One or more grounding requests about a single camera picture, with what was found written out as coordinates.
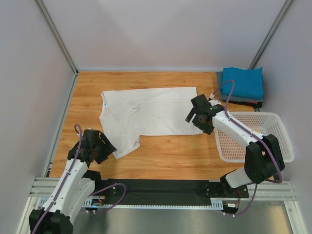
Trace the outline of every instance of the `stack of folded clothes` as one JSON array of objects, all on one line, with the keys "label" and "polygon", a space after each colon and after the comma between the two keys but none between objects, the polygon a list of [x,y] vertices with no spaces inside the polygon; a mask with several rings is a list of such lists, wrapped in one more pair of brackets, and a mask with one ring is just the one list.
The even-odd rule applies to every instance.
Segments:
[{"label": "stack of folded clothes", "polygon": [[[224,68],[223,72],[216,72],[218,85],[233,79],[235,87],[230,98],[231,103],[262,107],[263,76],[262,68],[256,70],[242,70],[234,67]],[[219,93],[219,99],[226,101],[232,89],[232,82],[226,83]]]}]

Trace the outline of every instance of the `cable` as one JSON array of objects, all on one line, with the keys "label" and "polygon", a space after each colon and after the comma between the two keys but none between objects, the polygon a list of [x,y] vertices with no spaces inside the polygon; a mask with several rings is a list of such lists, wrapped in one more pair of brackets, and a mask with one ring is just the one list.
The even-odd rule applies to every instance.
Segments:
[{"label": "cable", "polygon": [[[267,146],[267,144],[266,144],[262,139],[260,139],[258,136],[256,136],[256,135],[253,134],[251,131],[249,131],[248,129],[246,129],[244,126],[242,126],[240,123],[238,123],[237,121],[235,121],[234,119],[232,119],[232,118],[230,117],[230,115],[228,114],[228,110],[227,110],[227,109],[228,109],[228,105],[229,105],[230,98],[231,98],[232,93],[233,93],[233,91],[234,91],[235,81],[234,81],[233,79],[227,80],[226,82],[224,82],[223,84],[221,84],[221,85],[210,95],[209,98],[210,98],[210,99],[213,99],[214,96],[215,96],[215,94],[220,90],[220,88],[221,88],[223,85],[225,85],[226,83],[228,83],[228,82],[232,82],[232,88],[231,88],[231,91],[230,91],[230,93],[229,93],[229,95],[228,95],[228,98],[226,99],[225,106],[224,106],[224,113],[225,113],[226,117],[227,117],[231,122],[233,122],[236,126],[238,126],[240,129],[242,129],[243,131],[245,131],[246,133],[248,133],[250,136],[254,137],[256,140],[258,140],[258,141],[264,146],[264,148],[265,148],[266,151],[268,152],[268,154],[269,154],[269,156],[270,156],[270,158],[271,158],[271,160],[272,160],[272,162],[273,162],[273,165],[274,165],[274,167],[275,167],[275,169],[276,169],[276,171],[277,171],[277,174],[278,174],[278,176],[279,176],[279,180],[278,180],[278,181],[271,180],[271,179],[267,179],[267,181],[272,182],[272,183],[282,183],[282,182],[283,182],[282,173],[281,173],[281,171],[280,171],[280,169],[279,169],[279,167],[278,167],[278,165],[277,165],[277,163],[276,163],[276,160],[275,160],[275,158],[274,158],[274,156],[273,156],[271,150],[270,150],[269,147]],[[241,213],[238,213],[238,214],[236,214],[236,215],[233,215],[233,217],[243,215],[243,214],[245,214],[245,213],[249,210],[249,208],[251,207],[251,205],[252,205],[252,203],[253,203],[253,201],[254,201],[255,194],[256,194],[256,191],[257,191],[257,187],[258,187],[258,185],[256,184],[256,185],[255,185],[255,188],[254,188],[254,192],[253,192],[252,199],[251,199],[250,203],[248,204],[248,206],[246,207],[246,209],[245,209],[244,211],[242,211]]]},{"label": "cable", "polygon": [[120,185],[123,187],[123,194],[122,194],[121,198],[114,205],[110,206],[107,209],[100,210],[97,213],[107,212],[107,211],[111,210],[112,208],[114,208],[116,205],[118,205],[123,200],[123,198],[126,195],[126,185],[124,185],[123,183],[116,183],[116,184],[112,184],[110,186],[107,186],[107,187],[105,187],[103,189],[100,189],[100,190],[90,194],[90,196],[94,196],[95,194],[99,194],[99,193],[101,193],[101,192],[103,192],[103,191],[105,191],[107,189],[110,189],[110,188],[115,187],[115,186],[120,186]]},{"label": "cable", "polygon": [[61,189],[63,188],[64,184],[65,184],[65,181],[67,179],[67,177],[69,176],[70,172],[72,171],[72,168],[75,164],[75,161],[79,155],[79,151],[80,151],[80,148],[81,148],[81,142],[82,142],[82,129],[80,127],[79,124],[75,124],[75,131],[78,133],[77,131],[77,127],[79,128],[79,144],[78,144],[78,148],[77,148],[77,151],[76,151],[76,154],[75,154],[75,157],[74,157],[74,160],[68,170],[68,172],[65,174],[64,176],[64,179],[62,180],[57,192],[55,193],[55,196],[53,198],[53,201],[50,203],[50,205],[48,206],[48,208],[44,211],[44,213],[42,214],[42,216],[40,217],[40,219],[38,220],[38,222],[36,223],[33,231],[31,232],[31,234],[36,234],[36,231],[40,225],[40,223],[43,221],[44,217],[47,215],[47,213],[49,212],[49,210],[52,208],[52,206],[55,204],[55,201],[57,200],[58,196],[59,196],[59,193],[61,191]]}]

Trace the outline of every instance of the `gray floor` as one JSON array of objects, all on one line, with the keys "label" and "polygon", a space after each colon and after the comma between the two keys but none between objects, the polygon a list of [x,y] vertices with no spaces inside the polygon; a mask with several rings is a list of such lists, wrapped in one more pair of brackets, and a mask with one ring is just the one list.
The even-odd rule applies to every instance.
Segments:
[{"label": "gray floor", "polygon": [[241,217],[221,211],[115,208],[81,214],[74,234],[292,234],[282,202],[255,202]]}]

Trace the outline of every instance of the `wooden tabletop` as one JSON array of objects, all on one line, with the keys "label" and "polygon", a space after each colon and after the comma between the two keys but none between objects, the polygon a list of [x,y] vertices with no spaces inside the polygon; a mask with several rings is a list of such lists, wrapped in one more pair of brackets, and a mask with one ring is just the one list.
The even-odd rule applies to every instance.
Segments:
[{"label": "wooden tabletop", "polygon": [[[77,143],[76,123],[82,129],[102,131],[98,119],[102,109],[100,93],[104,90],[196,86],[197,94],[207,97],[217,88],[215,73],[184,72],[81,72],[60,137],[50,177],[60,177],[67,154]],[[229,111],[253,111],[252,107],[229,104]],[[130,179],[220,179],[227,172],[243,166],[220,159],[215,135],[141,136],[141,146],[116,160],[110,155],[90,170],[102,178]]]}]

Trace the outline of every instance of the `blue towel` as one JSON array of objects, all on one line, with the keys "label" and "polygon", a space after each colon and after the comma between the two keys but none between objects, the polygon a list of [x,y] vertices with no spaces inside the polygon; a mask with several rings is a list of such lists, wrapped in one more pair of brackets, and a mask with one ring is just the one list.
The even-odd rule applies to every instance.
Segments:
[{"label": "blue towel", "polygon": [[[262,99],[263,98],[263,76],[262,68],[256,70],[242,70],[234,67],[223,69],[223,83],[233,79],[235,87],[233,96]],[[232,89],[232,82],[222,87],[222,93],[229,95]]]}]

